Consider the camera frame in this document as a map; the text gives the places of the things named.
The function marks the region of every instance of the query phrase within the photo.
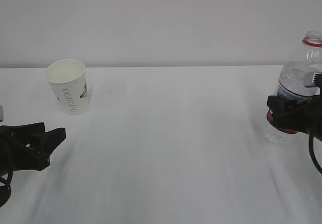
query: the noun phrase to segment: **paper cup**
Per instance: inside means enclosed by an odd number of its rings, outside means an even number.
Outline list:
[[[47,68],[46,80],[69,115],[80,115],[88,108],[85,72],[85,65],[74,59],[60,60]]]

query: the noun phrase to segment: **printed text on cup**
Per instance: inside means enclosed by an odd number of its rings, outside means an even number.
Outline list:
[[[71,94],[69,93],[69,89],[67,89],[67,88],[62,89],[62,92],[64,93],[64,96],[66,98],[66,102],[67,102],[69,110],[71,112],[77,111],[76,105],[71,97]]]

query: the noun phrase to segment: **cable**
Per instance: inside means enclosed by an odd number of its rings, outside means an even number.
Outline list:
[[[314,153],[314,135],[312,133],[310,134],[310,136],[308,138],[308,151],[310,153],[310,157],[312,159],[314,166],[322,175],[322,167],[318,164],[318,161],[317,161],[317,159],[315,157],[315,153]]]

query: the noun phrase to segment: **cup rim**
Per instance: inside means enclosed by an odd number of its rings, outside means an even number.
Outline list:
[[[54,81],[51,81],[51,80],[49,80],[48,78],[47,78],[47,72],[52,68],[52,67],[54,67],[54,65],[56,65],[56,64],[58,64],[58,63],[60,63],[60,62],[62,62],[62,61],[76,61],[76,62],[78,62],[78,63],[80,63],[81,65],[82,65],[82,67],[83,67],[83,71],[82,71],[82,73],[79,75],[79,76],[77,76],[75,79],[73,79],[73,80],[69,80],[69,81],[64,81],[64,82],[54,82]],[[73,82],[73,81],[76,81],[78,78],[80,78],[84,73],[86,72],[86,66],[85,66],[85,64],[83,63],[83,62],[81,62],[80,60],[77,60],[77,59],[61,59],[61,60],[59,60],[59,61],[56,61],[56,62],[54,62],[54,63],[52,63],[49,67],[47,67],[47,69],[46,69],[46,73],[45,73],[45,77],[46,77],[46,80],[49,82],[49,83],[52,83],[52,84],[67,84],[67,83],[70,83],[70,82]]]

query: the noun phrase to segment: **table surface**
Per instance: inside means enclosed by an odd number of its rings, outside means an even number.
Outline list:
[[[265,118],[280,70],[89,68],[90,108],[72,117],[45,69],[1,69],[3,125],[45,122],[67,138],[49,168],[14,173],[0,223],[320,224],[307,135]]]

